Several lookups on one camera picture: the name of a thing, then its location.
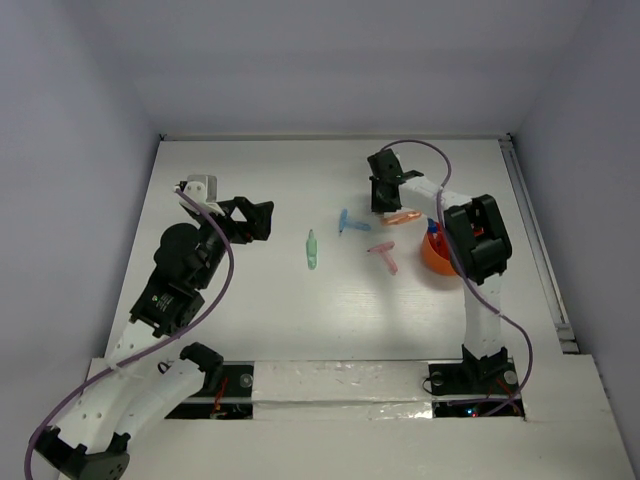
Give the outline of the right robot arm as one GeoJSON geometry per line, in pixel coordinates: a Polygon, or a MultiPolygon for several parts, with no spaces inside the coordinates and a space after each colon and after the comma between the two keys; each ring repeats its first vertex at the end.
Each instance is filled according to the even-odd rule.
{"type": "Polygon", "coordinates": [[[471,197],[450,190],[451,161],[438,147],[428,142],[424,145],[443,158],[443,180],[435,182],[417,170],[405,171],[388,145],[367,158],[371,210],[382,214],[410,208],[440,225],[451,265],[464,282],[463,352],[473,360],[461,366],[460,379],[468,390],[482,392],[497,378],[488,359],[504,348],[500,293],[512,245],[494,197],[471,197]]]}

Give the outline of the pink translucent pen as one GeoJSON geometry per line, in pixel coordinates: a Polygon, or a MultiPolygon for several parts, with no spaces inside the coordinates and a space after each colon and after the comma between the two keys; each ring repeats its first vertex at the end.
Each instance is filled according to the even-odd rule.
{"type": "Polygon", "coordinates": [[[370,254],[377,254],[386,264],[386,267],[391,275],[396,275],[398,272],[398,266],[391,255],[391,251],[395,247],[394,241],[384,242],[367,249],[370,254]]]}

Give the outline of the green translucent pen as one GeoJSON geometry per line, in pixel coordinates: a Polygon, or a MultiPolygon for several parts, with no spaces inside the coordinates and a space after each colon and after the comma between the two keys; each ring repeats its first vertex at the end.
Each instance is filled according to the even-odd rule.
{"type": "Polygon", "coordinates": [[[318,243],[313,229],[309,230],[305,248],[308,269],[315,270],[318,265],[318,243]]]}

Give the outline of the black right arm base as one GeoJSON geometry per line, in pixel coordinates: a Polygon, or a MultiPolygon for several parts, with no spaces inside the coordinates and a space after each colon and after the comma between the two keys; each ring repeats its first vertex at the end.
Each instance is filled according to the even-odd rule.
{"type": "Polygon", "coordinates": [[[435,396],[489,397],[513,393],[519,379],[505,347],[492,355],[476,357],[462,345],[459,360],[429,365],[423,385],[435,396]]]}

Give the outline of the blue white glue bottle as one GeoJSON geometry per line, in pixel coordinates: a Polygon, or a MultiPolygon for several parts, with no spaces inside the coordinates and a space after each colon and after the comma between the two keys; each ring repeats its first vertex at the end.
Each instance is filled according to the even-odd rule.
{"type": "Polygon", "coordinates": [[[441,232],[439,223],[432,218],[428,219],[427,237],[431,248],[438,251],[441,248],[441,232]]]}

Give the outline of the orange translucent pen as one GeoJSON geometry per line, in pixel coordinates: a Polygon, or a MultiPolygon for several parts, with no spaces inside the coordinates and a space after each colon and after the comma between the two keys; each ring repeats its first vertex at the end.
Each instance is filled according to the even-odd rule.
{"type": "Polygon", "coordinates": [[[418,220],[421,216],[422,213],[419,211],[404,211],[381,217],[380,224],[385,227],[398,226],[418,220]]]}

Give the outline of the blue translucent pen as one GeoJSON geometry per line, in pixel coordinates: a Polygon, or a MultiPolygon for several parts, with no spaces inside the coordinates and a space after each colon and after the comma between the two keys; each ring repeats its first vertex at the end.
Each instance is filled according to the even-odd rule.
{"type": "Polygon", "coordinates": [[[366,222],[354,220],[349,216],[348,210],[343,208],[338,220],[338,234],[341,235],[346,229],[370,232],[372,227],[366,222]]]}

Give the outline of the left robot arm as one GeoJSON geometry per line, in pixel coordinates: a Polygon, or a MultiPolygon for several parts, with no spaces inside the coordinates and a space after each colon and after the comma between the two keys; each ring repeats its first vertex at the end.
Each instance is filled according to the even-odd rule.
{"type": "Polygon", "coordinates": [[[178,194],[191,222],[162,233],[155,267],[104,368],[69,393],[32,434],[26,478],[32,478],[32,459],[39,455],[68,479],[119,479],[132,447],[167,414],[193,394],[219,390],[222,355],[181,340],[228,291],[233,245],[269,238],[274,204],[178,194]]]}

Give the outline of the aluminium table edge rail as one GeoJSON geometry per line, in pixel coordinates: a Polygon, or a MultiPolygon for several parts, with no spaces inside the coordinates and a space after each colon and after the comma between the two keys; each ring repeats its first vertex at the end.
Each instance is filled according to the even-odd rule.
{"type": "Polygon", "coordinates": [[[499,138],[498,143],[516,197],[520,215],[523,219],[524,229],[532,251],[538,277],[542,284],[542,290],[550,310],[562,352],[569,355],[579,355],[581,353],[580,347],[569,321],[562,294],[525,184],[513,137],[507,134],[499,138]]]}

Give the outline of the orange round divided container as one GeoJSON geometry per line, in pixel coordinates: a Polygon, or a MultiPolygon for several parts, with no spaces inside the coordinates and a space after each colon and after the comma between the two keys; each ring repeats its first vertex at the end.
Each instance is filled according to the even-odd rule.
{"type": "Polygon", "coordinates": [[[456,271],[451,263],[447,241],[441,229],[441,226],[440,232],[442,237],[441,248],[438,251],[434,251],[429,244],[426,231],[421,244],[422,261],[431,271],[436,274],[442,276],[455,276],[456,271]]]}

